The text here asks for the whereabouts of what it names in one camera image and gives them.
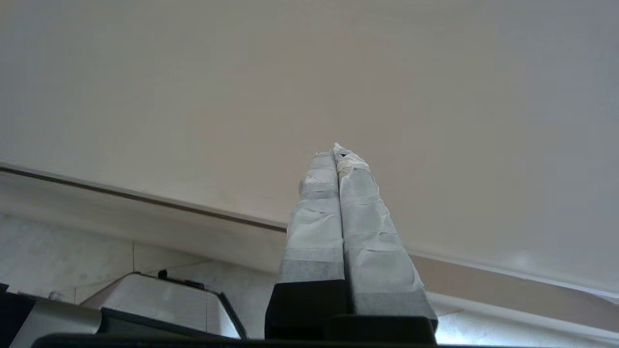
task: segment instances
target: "gray tape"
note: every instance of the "gray tape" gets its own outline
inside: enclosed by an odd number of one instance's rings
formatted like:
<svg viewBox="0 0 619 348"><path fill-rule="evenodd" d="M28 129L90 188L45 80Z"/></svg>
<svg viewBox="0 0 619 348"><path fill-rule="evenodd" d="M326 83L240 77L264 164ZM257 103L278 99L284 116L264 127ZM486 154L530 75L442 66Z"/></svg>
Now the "gray tape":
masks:
<svg viewBox="0 0 619 348"><path fill-rule="evenodd" d="M338 144L334 155L354 312L436 319L369 166Z"/></svg>
<svg viewBox="0 0 619 348"><path fill-rule="evenodd" d="M317 154L290 214L279 283L344 279L338 186L333 152Z"/></svg>

